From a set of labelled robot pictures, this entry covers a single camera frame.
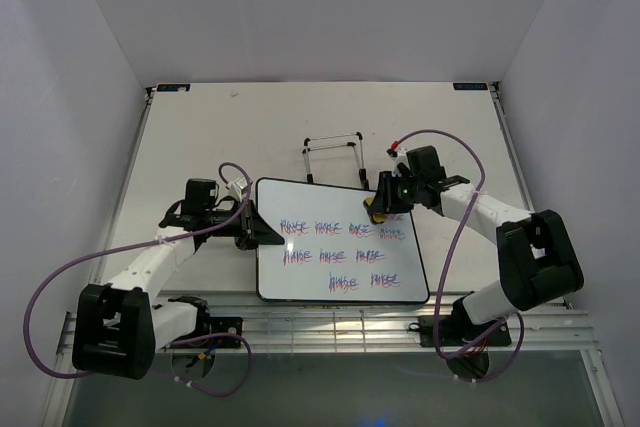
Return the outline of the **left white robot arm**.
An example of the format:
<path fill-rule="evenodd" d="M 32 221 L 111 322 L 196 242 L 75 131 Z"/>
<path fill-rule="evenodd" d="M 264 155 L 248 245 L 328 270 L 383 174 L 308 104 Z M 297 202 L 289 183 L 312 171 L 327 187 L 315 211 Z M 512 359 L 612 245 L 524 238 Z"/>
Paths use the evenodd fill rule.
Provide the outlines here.
<path fill-rule="evenodd" d="M 205 300 L 183 295 L 165 303 L 157 297 L 170 277 L 212 237 L 233 239 L 241 251 L 281 246 L 283 237 L 260 216 L 250 199 L 249 180 L 227 184 L 228 209 L 219 186 L 190 179 L 185 195 L 158 224 L 156 240 L 119 274 L 90 284 L 79 296 L 72 349 L 81 371 L 140 379 L 155 353 L 175 342 L 207 347 L 215 328 Z"/>

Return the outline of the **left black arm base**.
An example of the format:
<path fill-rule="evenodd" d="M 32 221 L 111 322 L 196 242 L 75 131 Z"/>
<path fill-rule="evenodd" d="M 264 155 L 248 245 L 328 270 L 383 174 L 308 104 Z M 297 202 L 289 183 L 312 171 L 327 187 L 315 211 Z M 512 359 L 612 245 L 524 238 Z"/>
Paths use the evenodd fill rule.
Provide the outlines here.
<path fill-rule="evenodd" d="M 183 336 L 170 344 L 171 348 L 192 349 L 237 349 L 242 342 L 242 317 L 211 317 L 208 326 L 202 332 Z"/>

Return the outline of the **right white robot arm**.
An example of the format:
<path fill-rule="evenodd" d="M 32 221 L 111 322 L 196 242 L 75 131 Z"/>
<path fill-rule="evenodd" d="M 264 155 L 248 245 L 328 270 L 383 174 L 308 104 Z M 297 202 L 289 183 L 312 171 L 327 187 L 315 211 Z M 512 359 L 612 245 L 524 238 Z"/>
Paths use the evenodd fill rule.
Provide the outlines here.
<path fill-rule="evenodd" d="M 451 313 L 435 322 L 434 340 L 474 344 L 498 319 L 583 288 L 578 257 L 557 212 L 531 212 L 481 193 L 467 178 L 448 175 L 432 146 L 392 146 L 387 153 L 394 168 L 380 173 L 374 197 L 364 203 L 373 223 L 420 205 L 471 228 L 497 250 L 497 280 L 455 301 Z"/>

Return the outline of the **yellow bone-shaped eraser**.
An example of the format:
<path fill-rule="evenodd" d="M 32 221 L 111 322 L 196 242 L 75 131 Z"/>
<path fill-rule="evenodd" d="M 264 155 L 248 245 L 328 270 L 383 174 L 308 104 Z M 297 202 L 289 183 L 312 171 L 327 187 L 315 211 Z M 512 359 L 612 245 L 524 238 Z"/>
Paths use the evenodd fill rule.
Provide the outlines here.
<path fill-rule="evenodd" d="M 387 215 L 385 213 L 376 212 L 373 206 L 373 202 L 373 197 L 367 197 L 363 201 L 363 207 L 368 215 L 369 221 L 373 225 L 383 224 L 387 220 Z"/>

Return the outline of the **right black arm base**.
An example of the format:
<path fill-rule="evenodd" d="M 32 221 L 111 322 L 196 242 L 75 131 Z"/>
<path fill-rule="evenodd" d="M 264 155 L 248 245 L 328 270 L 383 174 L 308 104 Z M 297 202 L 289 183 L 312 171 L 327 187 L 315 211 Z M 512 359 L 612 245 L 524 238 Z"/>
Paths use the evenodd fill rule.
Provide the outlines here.
<path fill-rule="evenodd" d="M 439 321 L 440 345 L 442 347 L 462 347 L 489 329 L 493 324 L 494 321 L 481 325 L 471 325 L 470 327 L 459 327 L 454 324 L 454 321 L 449 316 L 443 317 Z M 434 347 L 433 325 L 434 317 L 423 315 L 419 316 L 416 321 L 411 322 L 407 330 L 419 335 L 421 347 Z M 480 342 L 481 345 L 488 347 L 507 347 L 511 343 L 509 328 L 506 325 L 497 328 Z"/>

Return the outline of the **white whiteboard black frame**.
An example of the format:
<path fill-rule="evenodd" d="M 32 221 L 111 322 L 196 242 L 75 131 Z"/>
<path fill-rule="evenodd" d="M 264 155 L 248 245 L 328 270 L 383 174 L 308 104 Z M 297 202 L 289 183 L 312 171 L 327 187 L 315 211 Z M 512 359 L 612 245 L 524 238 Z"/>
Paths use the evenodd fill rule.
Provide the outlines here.
<path fill-rule="evenodd" d="M 281 245 L 257 253 L 264 301 L 423 304 L 430 297 L 413 217 L 373 224 L 370 192 L 263 177 L 255 201 Z"/>

